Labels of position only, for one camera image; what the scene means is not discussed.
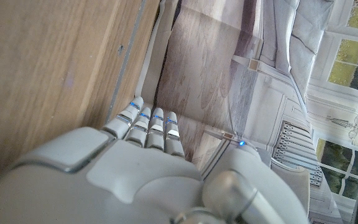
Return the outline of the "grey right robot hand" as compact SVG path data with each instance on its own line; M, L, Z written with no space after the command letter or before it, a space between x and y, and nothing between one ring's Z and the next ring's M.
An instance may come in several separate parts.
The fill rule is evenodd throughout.
M229 134L203 170L185 159L175 113L134 98L102 129L74 129L0 178L0 223L307 223L306 207Z

